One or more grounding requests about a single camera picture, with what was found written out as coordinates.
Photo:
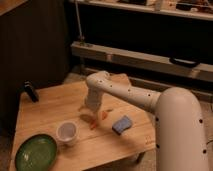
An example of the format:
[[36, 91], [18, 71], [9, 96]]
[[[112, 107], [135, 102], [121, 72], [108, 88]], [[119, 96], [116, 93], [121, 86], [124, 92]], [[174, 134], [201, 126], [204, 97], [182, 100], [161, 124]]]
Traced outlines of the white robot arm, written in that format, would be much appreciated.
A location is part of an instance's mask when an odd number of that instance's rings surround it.
[[100, 71], [86, 78], [85, 105], [97, 111], [108, 93], [155, 115], [156, 171], [210, 171], [201, 105], [185, 88], [157, 92], [110, 80]]

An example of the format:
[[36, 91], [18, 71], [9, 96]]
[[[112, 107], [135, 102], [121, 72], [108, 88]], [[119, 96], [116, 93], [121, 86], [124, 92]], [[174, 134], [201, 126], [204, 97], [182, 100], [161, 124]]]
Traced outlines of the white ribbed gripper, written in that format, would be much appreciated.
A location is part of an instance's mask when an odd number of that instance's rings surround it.
[[100, 107], [102, 103], [103, 93], [99, 90], [88, 89], [87, 96], [85, 98], [85, 105], [93, 111], [93, 120], [98, 121], [100, 115]]

